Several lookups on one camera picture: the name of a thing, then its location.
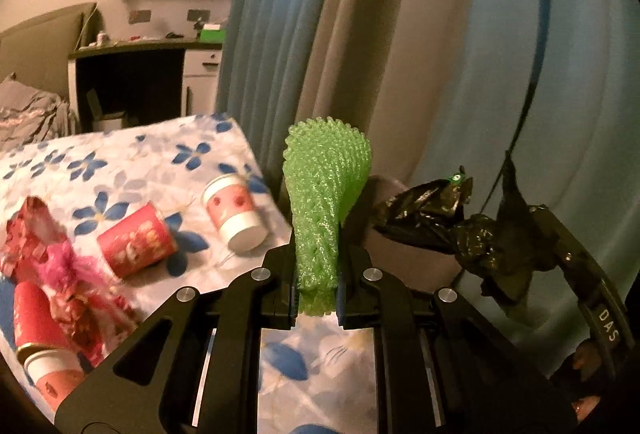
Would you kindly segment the white red paper cup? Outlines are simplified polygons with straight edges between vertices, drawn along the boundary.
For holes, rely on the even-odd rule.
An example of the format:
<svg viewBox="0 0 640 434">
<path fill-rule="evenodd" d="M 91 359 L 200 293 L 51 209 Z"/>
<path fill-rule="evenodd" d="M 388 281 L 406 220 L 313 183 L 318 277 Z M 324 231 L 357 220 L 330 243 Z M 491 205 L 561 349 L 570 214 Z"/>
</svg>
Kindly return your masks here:
<svg viewBox="0 0 640 434">
<path fill-rule="evenodd" d="M 245 179 L 239 174 L 213 179 L 203 191 L 202 202 L 209 220 L 231 252 L 243 254 L 267 238 L 268 229 Z"/>
</svg>

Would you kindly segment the blue floral bedsheet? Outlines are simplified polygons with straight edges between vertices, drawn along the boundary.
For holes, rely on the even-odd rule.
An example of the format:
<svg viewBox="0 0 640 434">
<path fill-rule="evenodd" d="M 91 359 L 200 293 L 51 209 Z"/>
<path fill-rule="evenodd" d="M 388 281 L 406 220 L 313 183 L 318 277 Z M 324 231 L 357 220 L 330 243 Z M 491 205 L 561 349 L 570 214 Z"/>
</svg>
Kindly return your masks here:
<svg viewBox="0 0 640 434">
<path fill-rule="evenodd" d="M 268 228 L 264 247 L 227 249 L 202 202 L 209 181 L 239 174 Z M 178 287 L 221 289 L 257 267 L 291 229 L 273 202 L 238 123 L 194 115 L 111 133 L 70 136 L 4 152 L 1 215 L 30 195 L 62 225 L 74 250 L 99 256 L 98 236 L 145 204 L 163 216 L 178 253 L 118 288 L 148 316 Z M 378 428 L 370 331 L 346 331 L 334 316 L 297 318 L 262 333 L 258 428 L 263 433 L 373 433 Z"/>
</svg>

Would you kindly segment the red cylindrical cup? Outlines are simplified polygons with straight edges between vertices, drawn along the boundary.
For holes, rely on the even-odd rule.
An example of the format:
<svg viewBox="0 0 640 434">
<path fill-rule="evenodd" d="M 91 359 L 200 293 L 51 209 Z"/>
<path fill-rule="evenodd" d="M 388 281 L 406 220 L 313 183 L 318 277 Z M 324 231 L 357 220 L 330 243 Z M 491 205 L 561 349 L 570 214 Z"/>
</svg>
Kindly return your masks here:
<svg viewBox="0 0 640 434">
<path fill-rule="evenodd" d="M 16 356 L 20 362 L 39 350 L 70 347 L 51 315 L 47 294 L 30 281 L 22 281 L 15 288 L 13 324 Z"/>
</svg>

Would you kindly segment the brown trash bin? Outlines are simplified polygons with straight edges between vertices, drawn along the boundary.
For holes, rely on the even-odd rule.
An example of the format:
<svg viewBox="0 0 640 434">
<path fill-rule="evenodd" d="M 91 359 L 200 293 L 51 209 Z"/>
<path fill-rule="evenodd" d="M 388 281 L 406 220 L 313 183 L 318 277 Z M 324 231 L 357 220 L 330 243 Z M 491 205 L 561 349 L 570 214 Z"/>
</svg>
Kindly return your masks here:
<svg viewBox="0 0 640 434">
<path fill-rule="evenodd" d="M 370 176 L 344 227 L 348 243 L 367 250 L 372 265 L 399 278 L 406 287 L 435 292 L 460 275 L 453 256 L 394 242 L 373 228 L 374 207 L 407 189 L 400 181 Z"/>
</svg>

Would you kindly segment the green foam fruit net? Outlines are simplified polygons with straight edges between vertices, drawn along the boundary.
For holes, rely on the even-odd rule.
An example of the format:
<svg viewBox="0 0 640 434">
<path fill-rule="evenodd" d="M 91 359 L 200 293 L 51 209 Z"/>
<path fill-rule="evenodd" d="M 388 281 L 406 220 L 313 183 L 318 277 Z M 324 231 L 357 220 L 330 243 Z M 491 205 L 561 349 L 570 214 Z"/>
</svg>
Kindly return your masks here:
<svg viewBox="0 0 640 434">
<path fill-rule="evenodd" d="M 336 310 L 340 228 L 360 197 L 372 163 L 371 143 L 358 128 L 332 117 L 290 127 L 283 175 L 295 241 L 299 310 Z"/>
</svg>

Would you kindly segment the black plastic trash bag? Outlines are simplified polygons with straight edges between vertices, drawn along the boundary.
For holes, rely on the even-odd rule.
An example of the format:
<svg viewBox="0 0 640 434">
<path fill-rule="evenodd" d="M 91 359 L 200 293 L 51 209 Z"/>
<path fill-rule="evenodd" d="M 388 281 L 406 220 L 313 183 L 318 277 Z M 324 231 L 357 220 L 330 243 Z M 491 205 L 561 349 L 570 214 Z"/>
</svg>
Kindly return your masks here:
<svg viewBox="0 0 640 434">
<path fill-rule="evenodd" d="M 460 169 L 449 178 L 415 186 L 378 203 L 373 226 L 385 238 L 421 250 L 452 255 L 482 279 L 480 292 L 503 308 L 525 301 L 536 271 L 558 264 L 525 202 L 510 159 L 502 168 L 502 199 L 491 218 L 464 215 L 473 179 Z"/>
</svg>

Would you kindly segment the white drawer cabinet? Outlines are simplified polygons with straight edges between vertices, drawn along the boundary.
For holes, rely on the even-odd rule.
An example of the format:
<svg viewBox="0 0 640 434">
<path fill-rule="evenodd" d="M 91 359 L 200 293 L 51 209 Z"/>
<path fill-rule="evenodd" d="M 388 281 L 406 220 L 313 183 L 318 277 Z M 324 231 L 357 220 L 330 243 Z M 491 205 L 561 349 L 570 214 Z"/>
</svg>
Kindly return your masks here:
<svg viewBox="0 0 640 434">
<path fill-rule="evenodd" d="M 221 49 L 187 49 L 182 71 L 182 115 L 215 112 Z"/>
</svg>

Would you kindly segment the red white cup lower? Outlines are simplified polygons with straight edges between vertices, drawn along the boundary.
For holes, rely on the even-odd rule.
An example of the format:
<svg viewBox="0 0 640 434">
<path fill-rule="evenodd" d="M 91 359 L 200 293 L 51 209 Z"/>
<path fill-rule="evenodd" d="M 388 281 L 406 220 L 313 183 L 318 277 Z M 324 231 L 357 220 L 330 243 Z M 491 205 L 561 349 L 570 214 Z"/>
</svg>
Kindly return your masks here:
<svg viewBox="0 0 640 434">
<path fill-rule="evenodd" d="M 86 377 L 76 354 L 63 348 L 30 355 L 24 368 L 53 411 Z"/>
</svg>

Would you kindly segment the red crumpled wrapper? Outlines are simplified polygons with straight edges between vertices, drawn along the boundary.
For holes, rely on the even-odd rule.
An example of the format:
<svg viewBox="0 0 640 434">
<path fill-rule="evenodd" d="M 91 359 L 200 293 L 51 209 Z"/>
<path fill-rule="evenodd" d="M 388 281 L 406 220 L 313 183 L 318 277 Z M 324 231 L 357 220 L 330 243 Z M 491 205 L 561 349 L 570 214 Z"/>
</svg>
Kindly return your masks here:
<svg viewBox="0 0 640 434">
<path fill-rule="evenodd" d="M 65 348 L 93 367 L 137 328 L 136 313 L 92 256 L 77 254 L 46 203 L 28 197 L 6 222 L 1 273 L 15 283 L 13 333 L 21 362 Z"/>
</svg>

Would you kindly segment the blue beige curtain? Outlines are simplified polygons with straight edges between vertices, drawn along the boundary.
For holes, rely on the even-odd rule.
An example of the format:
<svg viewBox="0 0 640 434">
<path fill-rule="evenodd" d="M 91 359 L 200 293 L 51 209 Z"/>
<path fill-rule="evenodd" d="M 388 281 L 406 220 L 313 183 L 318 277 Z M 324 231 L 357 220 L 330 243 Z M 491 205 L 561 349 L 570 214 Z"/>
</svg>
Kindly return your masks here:
<svg viewBox="0 0 640 434">
<path fill-rule="evenodd" d="M 506 155 L 622 293 L 639 272 L 639 0 L 233 0 L 218 109 L 280 206 L 288 128 L 364 131 L 408 186 L 464 166 L 494 213 Z"/>
</svg>

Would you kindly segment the grey crumpled blanket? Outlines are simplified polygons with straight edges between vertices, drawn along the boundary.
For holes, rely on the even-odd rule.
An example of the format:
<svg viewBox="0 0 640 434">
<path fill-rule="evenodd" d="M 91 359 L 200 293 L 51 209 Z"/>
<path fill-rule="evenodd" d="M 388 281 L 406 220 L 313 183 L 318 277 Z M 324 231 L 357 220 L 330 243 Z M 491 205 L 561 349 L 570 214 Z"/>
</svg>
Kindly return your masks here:
<svg viewBox="0 0 640 434">
<path fill-rule="evenodd" d="M 30 87 L 10 75 L 1 82 L 1 151 L 77 133 L 70 104 L 58 94 Z"/>
</svg>

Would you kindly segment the white box under desk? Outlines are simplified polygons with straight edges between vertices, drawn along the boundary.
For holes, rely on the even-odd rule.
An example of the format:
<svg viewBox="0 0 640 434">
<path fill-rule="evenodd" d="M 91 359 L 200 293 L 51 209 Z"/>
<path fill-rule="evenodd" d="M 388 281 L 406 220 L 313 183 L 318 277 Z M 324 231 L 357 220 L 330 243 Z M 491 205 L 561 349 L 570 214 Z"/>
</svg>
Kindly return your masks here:
<svg viewBox="0 0 640 434">
<path fill-rule="evenodd" d="M 125 112 L 117 112 L 112 114 L 104 114 L 99 119 L 92 122 L 93 131 L 118 131 L 126 128 L 128 124 L 128 116 Z"/>
</svg>

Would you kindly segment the pink plastic bag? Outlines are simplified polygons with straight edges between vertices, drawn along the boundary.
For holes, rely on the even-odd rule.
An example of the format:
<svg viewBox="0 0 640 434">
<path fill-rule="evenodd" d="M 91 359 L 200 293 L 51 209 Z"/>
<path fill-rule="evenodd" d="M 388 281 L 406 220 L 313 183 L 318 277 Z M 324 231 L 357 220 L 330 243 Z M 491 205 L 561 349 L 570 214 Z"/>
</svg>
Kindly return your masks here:
<svg viewBox="0 0 640 434">
<path fill-rule="evenodd" d="M 41 281 L 60 294 L 80 294 L 106 290 L 108 280 L 99 260 L 80 255 L 70 241 L 47 246 L 47 261 L 37 267 Z"/>
</svg>

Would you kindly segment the dark desk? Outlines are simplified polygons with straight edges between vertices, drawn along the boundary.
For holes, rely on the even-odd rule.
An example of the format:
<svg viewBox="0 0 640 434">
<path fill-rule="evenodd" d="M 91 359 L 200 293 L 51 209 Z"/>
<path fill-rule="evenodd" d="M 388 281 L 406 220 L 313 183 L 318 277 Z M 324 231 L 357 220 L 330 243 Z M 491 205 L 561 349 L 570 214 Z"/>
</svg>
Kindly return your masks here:
<svg viewBox="0 0 640 434">
<path fill-rule="evenodd" d="M 127 126 L 182 115 L 182 71 L 187 49 L 221 49 L 194 39 L 151 39 L 84 47 L 68 57 L 68 95 L 80 128 L 104 114 L 125 112 Z"/>
</svg>

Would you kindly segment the green box on desk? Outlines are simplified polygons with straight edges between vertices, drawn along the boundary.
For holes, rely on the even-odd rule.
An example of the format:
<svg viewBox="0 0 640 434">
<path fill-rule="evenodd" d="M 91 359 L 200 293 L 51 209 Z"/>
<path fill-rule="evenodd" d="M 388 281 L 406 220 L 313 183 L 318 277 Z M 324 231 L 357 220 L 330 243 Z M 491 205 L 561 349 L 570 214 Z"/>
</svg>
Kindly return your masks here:
<svg viewBox="0 0 640 434">
<path fill-rule="evenodd" d="M 226 30 L 219 23 L 204 24 L 198 33 L 198 40 L 207 44 L 222 44 L 225 39 Z"/>
</svg>

